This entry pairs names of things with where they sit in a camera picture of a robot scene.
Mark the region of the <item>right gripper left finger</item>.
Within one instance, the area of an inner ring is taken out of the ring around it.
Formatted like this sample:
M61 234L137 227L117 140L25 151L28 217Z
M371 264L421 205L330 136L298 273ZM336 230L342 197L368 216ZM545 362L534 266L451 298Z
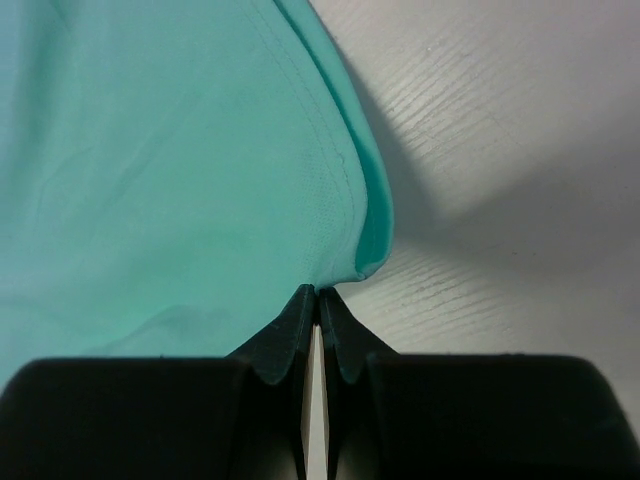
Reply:
M232 479L307 477L316 294L300 286L281 313L229 357L249 368L232 448Z

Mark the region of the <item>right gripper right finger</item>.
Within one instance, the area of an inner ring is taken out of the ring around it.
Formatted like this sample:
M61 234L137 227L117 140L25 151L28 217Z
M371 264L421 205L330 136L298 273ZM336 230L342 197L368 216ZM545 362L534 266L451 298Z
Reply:
M398 353L358 321L336 289L319 293L327 477L372 468L379 477L379 427L370 360Z

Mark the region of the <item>mint green t shirt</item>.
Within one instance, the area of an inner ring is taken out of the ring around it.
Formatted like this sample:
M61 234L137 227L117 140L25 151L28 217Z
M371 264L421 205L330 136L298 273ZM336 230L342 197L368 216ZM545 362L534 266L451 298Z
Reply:
M306 1L1 5L1 376L224 355L387 260L389 182Z

